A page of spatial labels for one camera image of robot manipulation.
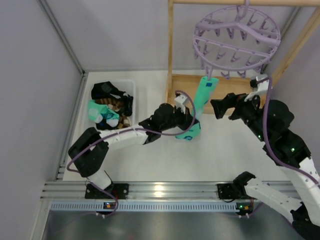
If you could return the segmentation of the mint green sock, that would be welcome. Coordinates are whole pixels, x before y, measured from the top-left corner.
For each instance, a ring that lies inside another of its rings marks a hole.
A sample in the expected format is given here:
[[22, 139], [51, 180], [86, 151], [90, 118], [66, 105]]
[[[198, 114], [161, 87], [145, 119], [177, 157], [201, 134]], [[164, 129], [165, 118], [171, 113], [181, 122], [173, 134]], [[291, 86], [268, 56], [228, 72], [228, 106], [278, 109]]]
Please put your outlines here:
[[218, 83], [219, 79], [215, 77], [208, 78], [208, 76], [203, 76], [201, 78], [193, 101], [195, 110], [191, 112], [191, 115], [195, 115], [196, 118], [194, 125], [187, 132], [175, 136], [176, 139], [191, 141], [200, 135], [200, 117], [204, 113], [205, 105], [209, 102]]
[[96, 123], [100, 130], [114, 129], [120, 123], [120, 115], [106, 104], [98, 104], [94, 100], [88, 102], [88, 118]]

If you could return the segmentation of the black blue sock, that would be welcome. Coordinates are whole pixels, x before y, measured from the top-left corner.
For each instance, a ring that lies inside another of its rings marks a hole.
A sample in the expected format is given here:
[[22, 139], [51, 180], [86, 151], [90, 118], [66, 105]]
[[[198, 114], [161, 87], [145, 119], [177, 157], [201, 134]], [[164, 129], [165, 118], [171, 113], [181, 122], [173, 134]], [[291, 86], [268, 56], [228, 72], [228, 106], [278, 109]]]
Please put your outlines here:
[[96, 83], [91, 90], [91, 98], [97, 99], [112, 98], [122, 101], [125, 106], [124, 115], [130, 117], [133, 113], [134, 98], [125, 91], [119, 90], [110, 81]]

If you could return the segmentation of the brown striped sock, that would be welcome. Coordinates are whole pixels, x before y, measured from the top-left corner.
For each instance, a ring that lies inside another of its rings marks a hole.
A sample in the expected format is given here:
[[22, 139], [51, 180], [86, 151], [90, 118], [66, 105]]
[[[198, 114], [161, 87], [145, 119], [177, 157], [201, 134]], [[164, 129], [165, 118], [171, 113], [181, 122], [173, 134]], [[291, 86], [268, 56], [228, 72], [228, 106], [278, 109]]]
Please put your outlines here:
[[125, 115], [125, 104], [121, 100], [115, 100], [114, 98], [101, 98], [96, 99], [95, 102], [101, 105], [107, 105], [110, 109], [119, 114], [119, 124], [114, 129], [103, 129], [103, 130], [115, 130], [115, 129], [124, 129], [131, 126], [131, 121], [128, 116]]

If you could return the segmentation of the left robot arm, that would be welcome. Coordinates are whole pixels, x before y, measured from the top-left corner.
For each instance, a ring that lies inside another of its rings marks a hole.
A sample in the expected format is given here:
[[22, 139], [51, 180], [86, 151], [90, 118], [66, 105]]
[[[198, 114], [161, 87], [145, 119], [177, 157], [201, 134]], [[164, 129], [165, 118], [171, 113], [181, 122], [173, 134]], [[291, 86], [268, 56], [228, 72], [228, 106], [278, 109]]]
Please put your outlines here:
[[110, 194], [114, 183], [102, 165], [110, 150], [123, 149], [133, 145], [147, 145], [161, 136], [173, 136], [164, 131], [179, 128], [187, 133], [198, 124], [188, 107], [182, 109], [169, 103], [161, 104], [149, 118], [131, 127], [110, 131], [87, 128], [68, 150], [70, 162], [66, 169], [86, 178], [100, 191]]

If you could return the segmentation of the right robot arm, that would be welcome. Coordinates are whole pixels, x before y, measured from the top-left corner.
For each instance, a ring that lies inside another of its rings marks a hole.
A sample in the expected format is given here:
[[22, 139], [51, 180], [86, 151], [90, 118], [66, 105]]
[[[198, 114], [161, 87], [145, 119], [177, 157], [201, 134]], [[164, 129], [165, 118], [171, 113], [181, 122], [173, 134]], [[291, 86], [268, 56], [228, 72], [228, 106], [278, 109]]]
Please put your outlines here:
[[281, 169], [291, 181], [299, 199], [262, 183], [254, 174], [244, 171], [232, 183], [220, 184], [220, 199], [253, 198], [274, 209], [286, 218], [294, 230], [305, 240], [320, 238], [320, 188], [317, 182], [320, 176], [314, 166], [311, 152], [304, 140], [293, 133], [289, 126], [294, 115], [288, 106], [279, 100], [270, 100], [267, 111], [266, 132], [268, 140], [263, 136], [264, 109], [260, 107], [260, 97], [245, 100], [247, 94], [229, 93], [223, 99], [212, 99], [215, 117], [221, 119], [226, 111], [233, 108], [230, 120], [242, 120], [253, 132], [263, 146], [268, 157], [275, 155], [275, 165]]

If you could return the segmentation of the purple round clip hanger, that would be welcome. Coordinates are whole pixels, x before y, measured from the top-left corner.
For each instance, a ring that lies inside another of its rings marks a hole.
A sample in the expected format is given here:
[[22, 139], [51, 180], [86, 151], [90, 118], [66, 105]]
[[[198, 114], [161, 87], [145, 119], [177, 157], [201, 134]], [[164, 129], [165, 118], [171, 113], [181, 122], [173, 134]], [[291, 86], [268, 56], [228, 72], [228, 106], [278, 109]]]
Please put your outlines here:
[[281, 31], [276, 22], [249, 3], [220, 8], [195, 24], [194, 57], [207, 78], [214, 71], [226, 79], [231, 73], [241, 78], [248, 71], [259, 74], [280, 46]]

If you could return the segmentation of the white plastic laundry basket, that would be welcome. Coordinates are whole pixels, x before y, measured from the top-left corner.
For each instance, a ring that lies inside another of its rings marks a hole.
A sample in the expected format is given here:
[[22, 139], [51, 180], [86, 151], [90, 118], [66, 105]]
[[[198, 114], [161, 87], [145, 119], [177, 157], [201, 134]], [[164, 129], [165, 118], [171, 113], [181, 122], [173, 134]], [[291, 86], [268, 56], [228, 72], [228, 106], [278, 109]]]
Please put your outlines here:
[[88, 119], [98, 130], [117, 130], [131, 126], [134, 97], [110, 81], [93, 85], [88, 101]]

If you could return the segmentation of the wooden hanger rack frame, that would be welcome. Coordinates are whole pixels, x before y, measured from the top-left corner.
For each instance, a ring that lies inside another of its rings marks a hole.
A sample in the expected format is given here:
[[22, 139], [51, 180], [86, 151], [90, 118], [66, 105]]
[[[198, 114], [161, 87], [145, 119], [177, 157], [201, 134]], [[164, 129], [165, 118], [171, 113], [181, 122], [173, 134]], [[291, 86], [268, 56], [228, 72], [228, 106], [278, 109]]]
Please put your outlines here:
[[[167, 2], [167, 33], [168, 33], [168, 57], [167, 57], [167, 81], [165, 89], [165, 102], [174, 104], [176, 94], [181, 94], [180, 99], [186, 97], [184, 106], [191, 107], [193, 100], [187, 94], [194, 94], [197, 91], [198, 84], [200, 83], [200, 75], [188, 75], [173, 73], [173, 33], [174, 33], [174, 5], [187, 4], [187, 5], [244, 5], [244, 0], [169, 0]], [[272, 73], [273, 86], [275, 86], [289, 66], [293, 63], [294, 59], [302, 50], [303, 46], [307, 43], [309, 38], [313, 35], [314, 31], [320, 25], [320, 2], [318, 0], [251, 0], [253, 6], [272, 6], [272, 7], [314, 7], [312, 15], [309, 17], [301, 32], [293, 42], [292, 46], [287, 51], [286, 55], [282, 58], [277, 69]], [[214, 96], [221, 97], [227, 90], [249, 90], [245, 84], [249, 83], [248, 78], [232, 77], [230, 80], [223, 80], [219, 78], [220, 82]]]

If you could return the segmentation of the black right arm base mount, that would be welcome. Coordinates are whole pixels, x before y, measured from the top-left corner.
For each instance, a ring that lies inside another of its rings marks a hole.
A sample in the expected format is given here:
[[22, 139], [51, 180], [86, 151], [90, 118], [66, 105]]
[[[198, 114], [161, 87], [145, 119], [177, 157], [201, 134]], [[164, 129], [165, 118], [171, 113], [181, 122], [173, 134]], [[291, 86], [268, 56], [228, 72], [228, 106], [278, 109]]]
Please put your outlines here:
[[219, 183], [217, 184], [217, 193], [220, 200], [232, 202], [234, 200], [247, 199], [244, 188], [237, 186], [234, 183]]

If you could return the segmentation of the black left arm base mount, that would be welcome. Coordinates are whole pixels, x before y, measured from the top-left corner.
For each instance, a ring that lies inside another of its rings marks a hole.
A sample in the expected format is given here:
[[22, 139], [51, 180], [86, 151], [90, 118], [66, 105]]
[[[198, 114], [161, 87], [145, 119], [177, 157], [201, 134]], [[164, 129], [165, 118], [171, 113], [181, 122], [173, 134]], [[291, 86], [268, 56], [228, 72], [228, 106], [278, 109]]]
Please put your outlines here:
[[[106, 192], [109, 192], [117, 199], [125, 200], [127, 198], [127, 195], [129, 194], [129, 186], [130, 185], [127, 183], [114, 183], [111, 186], [111, 189], [106, 190]], [[111, 199], [110, 196], [101, 192], [100, 190], [95, 188], [90, 183], [88, 183], [86, 185], [84, 198], [85, 199], [98, 199], [98, 200]]]

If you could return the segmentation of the aluminium frame post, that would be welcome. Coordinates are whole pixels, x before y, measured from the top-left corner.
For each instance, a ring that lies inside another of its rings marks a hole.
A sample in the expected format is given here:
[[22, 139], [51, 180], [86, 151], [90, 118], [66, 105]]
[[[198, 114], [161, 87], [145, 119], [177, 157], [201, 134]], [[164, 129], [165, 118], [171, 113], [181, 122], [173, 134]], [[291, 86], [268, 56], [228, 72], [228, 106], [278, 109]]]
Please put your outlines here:
[[47, 0], [38, 0], [37, 2], [39, 3], [39, 5], [40, 5], [41, 9], [43, 10], [44, 14], [46, 15], [46, 17], [48, 18], [54, 31], [57, 33], [58, 38], [60, 39], [64, 49], [66, 50], [67, 54], [69, 55], [71, 61], [75, 65], [77, 71], [79, 72], [79, 74], [81, 76], [84, 76], [86, 71], [83, 69], [80, 61], [78, 60], [71, 44], [69, 43], [69, 41], [68, 41], [62, 27], [60, 26], [54, 12], [52, 11], [48, 1]]

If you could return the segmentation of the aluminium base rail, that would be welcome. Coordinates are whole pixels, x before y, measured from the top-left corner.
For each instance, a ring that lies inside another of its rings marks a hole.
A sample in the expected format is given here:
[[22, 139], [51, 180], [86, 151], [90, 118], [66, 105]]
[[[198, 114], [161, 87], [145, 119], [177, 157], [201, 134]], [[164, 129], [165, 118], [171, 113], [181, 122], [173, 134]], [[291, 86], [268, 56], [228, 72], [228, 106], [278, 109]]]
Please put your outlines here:
[[[49, 181], [44, 184], [41, 200], [84, 200], [88, 182]], [[115, 182], [129, 184], [126, 199], [121, 200], [217, 200], [219, 181], [196, 182]]]

